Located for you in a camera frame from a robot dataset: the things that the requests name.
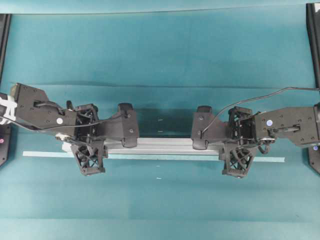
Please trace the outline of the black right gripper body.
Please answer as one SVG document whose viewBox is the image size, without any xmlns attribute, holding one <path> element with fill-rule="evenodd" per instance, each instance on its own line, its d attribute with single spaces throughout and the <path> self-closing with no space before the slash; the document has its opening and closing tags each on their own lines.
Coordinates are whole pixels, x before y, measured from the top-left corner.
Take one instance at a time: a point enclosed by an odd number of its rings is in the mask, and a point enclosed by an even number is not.
<svg viewBox="0 0 320 240">
<path fill-rule="evenodd" d="M 213 112 L 193 114 L 191 139 L 208 140 L 211 143 L 232 143 L 253 146 L 255 144 L 253 112 L 250 108 L 235 106 L 228 111 L 228 121 L 221 121 Z"/>
</svg>

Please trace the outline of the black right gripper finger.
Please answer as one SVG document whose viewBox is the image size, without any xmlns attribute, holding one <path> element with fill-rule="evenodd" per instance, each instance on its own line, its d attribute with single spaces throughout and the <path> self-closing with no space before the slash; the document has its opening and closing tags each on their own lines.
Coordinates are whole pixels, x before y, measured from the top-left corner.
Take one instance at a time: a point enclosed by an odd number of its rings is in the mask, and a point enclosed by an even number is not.
<svg viewBox="0 0 320 240">
<path fill-rule="evenodd" d="M 197 113 L 212 113 L 212 107 L 208 105 L 201 105 L 197 107 Z"/>
<path fill-rule="evenodd" d="M 208 140 L 205 139 L 193 139 L 192 147 L 194 150 L 207 150 L 209 145 Z"/>
</svg>

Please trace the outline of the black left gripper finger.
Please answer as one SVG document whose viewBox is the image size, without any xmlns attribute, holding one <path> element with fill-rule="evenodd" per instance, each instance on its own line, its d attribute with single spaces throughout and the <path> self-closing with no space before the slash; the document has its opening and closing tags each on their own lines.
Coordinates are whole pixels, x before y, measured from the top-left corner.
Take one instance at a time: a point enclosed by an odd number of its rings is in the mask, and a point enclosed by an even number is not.
<svg viewBox="0 0 320 240">
<path fill-rule="evenodd" d="M 121 112 L 121 111 L 127 112 L 127 111 L 133 111 L 134 108 L 133 108 L 133 105 L 132 105 L 131 103 L 126 103 L 126 102 L 124 102 L 124 103 L 119 103 L 119 104 L 118 104 L 117 110 L 118 110 L 119 112 Z"/>
<path fill-rule="evenodd" d="M 122 146 L 124 148 L 135 148 L 138 144 L 137 137 L 124 137 L 121 139 Z"/>
</svg>

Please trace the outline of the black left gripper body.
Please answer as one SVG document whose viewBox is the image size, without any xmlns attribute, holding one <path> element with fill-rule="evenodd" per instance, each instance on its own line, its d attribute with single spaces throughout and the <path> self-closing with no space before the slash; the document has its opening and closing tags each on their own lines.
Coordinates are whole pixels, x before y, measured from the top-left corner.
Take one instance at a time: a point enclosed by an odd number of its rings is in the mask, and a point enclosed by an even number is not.
<svg viewBox="0 0 320 240">
<path fill-rule="evenodd" d="M 114 140 L 121 142 L 123 138 L 138 138 L 139 126 L 134 110 L 117 111 L 108 119 L 98 118 L 98 107 L 86 104 L 74 107 L 71 102 L 66 104 L 68 110 L 77 113 L 75 136 L 67 142 L 75 145 L 90 144 L 92 141 Z"/>
</svg>

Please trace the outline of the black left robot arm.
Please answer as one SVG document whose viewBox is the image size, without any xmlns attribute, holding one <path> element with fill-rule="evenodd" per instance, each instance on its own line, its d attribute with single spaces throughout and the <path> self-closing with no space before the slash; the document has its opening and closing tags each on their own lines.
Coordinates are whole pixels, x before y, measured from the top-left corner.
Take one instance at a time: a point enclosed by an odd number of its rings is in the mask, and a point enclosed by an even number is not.
<svg viewBox="0 0 320 240">
<path fill-rule="evenodd" d="M 140 136 L 137 115 L 130 103 L 120 103 L 114 115 L 99 119 L 98 107 L 92 103 L 73 106 L 69 100 L 63 108 L 50 101 L 44 90 L 21 83 L 16 83 L 10 94 L 1 93 L 0 123 L 50 134 L 78 146 L 92 147 L 114 140 L 125 148 L 135 148 Z"/>
</svg>

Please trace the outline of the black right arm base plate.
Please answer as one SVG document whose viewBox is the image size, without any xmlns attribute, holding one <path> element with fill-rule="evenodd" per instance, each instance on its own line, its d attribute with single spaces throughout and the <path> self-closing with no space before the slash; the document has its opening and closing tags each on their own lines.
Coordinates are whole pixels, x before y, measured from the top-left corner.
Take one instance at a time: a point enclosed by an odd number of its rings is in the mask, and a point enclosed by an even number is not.
<svg viewBox="0 0 320 240">
<path fill-rule="evenodd" d="M 320 147 L 315 145 L 308 148 L 308 163 L 310 167 L 320 174 Z"/>
</svg>

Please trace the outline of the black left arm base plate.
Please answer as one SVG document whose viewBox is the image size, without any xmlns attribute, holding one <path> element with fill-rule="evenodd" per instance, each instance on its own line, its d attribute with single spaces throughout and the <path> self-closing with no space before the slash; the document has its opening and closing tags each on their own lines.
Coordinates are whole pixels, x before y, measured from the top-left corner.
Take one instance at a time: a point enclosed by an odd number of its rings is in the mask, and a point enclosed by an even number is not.
<svg viewBox="0 0 320 240">
<path fill-rule="evenodd" d="M 0 126 L 0 166 L 8 159 L 12 127 L 10 124 Z"/>
</svg>

